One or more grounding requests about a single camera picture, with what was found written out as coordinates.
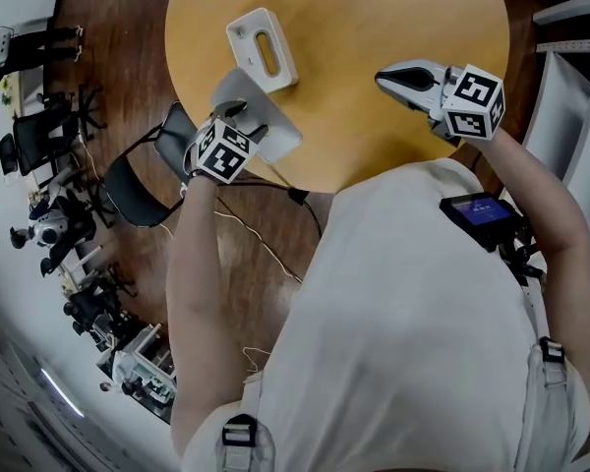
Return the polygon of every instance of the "white box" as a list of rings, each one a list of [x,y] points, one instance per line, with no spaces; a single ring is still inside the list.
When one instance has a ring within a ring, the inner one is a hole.
[[[442,109],[451,135],[491,140],[505,111],[502,80],[468,65]]]
[[[299,76],[295,62],[282,26],[273,12],[261,7],[230,23],[225,31],[236,63],[264,92],[273,92],[297,84]],[[268,73],[263,54],[258,47],[257,37],[262,32],[266,33],[270,41],[279,68],[273,76]]]

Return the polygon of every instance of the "small display screen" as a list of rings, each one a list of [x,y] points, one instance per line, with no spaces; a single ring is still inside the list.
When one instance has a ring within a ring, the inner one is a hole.
[[[511,217],[494,198],[480,198],[453,205],[472,225],[482,225]]]

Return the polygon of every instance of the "round wooden table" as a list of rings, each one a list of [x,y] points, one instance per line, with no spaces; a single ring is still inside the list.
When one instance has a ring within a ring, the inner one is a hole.
[[[266,7],[279,19],[299,84],[271,95],[303,143],[274,165],[248,170],[277,183],[337,192],[407,162],[450,155],[426,114],[383,94],[375,73],[425,58],[471,63],[504,77],[509,51],[502,0],[170,0],[166,56],[173,85],[201,123],[209,98],[236,67],[225,27]]]

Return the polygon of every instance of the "person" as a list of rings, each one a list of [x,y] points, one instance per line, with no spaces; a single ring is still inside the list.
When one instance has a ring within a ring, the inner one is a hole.
[[[53,61],[72,59],[76,63],[83,52],[81,45],[51,48],[50,44],[82,37],[83,34],[84,29],[76,27],[49,29],[14,36],[11,39],[7,60],[0,66],[0,81],[4,76],[13,72],[30,70]]]
[[[569,462],[590,430],[590,233],[560,180],[509,134],[473,145],[528,218],[546,261],[535,312],[565,351],[567,436],[557,456]],[[221,432],[239,414],[247,367],[220,313],[216,191],[205,176],[190,180],[167,276],[178,383],[172,439],[182,469],[193,472],[223,470]],[[468,169],[440,159],[336,196],[255,392],[272,470],[524,470],[516,460],[530,423],[533,311],[498,252],[439,208],[481,191]]]

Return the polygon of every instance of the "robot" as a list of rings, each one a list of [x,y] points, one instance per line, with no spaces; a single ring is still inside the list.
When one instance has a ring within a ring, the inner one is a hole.
[[[77,244],[91,240],[96,233],[96,223],[87,206],[64,187],[77,173],[71,167],[61,171],[30,211],[29,227],[12,227],[10,231],[11,244],[18,250],[28,241],[50,249],[40,264],[43,276],[53,272]]]

